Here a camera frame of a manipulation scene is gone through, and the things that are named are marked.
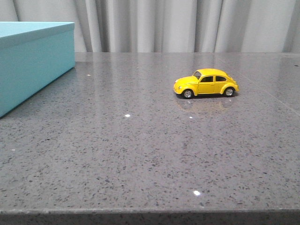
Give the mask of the yellow toy beetle car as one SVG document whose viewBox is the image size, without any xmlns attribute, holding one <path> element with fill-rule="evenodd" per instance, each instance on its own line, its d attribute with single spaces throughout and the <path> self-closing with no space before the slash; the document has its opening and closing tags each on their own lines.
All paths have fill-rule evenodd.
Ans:
<svg viewBox="0 0 300 225">
<path fill-rule="evenodd" d="M 191 76 L 175 81 L 173 90 L 185 99 L 199 95 L 220 94 L 232 97 L 239 91 L 237 82 L 225 71 L 215 68 L 196 70 Z"/>
</svg>

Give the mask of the light blue storage box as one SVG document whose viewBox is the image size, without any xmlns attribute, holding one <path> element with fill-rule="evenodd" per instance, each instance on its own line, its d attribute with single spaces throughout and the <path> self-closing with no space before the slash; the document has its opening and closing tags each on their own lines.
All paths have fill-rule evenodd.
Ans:
<svg viewBox="0 0 300 225">
<path fill-rule="evenodd" d="M 73 22 L 0 23 L 0 114 L 75 66 Z"/>
</svg>

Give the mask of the white pleated curtain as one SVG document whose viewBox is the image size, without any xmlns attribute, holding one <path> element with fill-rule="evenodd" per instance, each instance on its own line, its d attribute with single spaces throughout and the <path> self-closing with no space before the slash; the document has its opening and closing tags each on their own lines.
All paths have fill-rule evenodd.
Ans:
<svg viewBox="0 0 300 225">
<path fill-rule="evenodd" d="M 0 19 L 74 22 L 77 52 L 300 51 L 297 0 L 3 0 Z"/>
</svg>

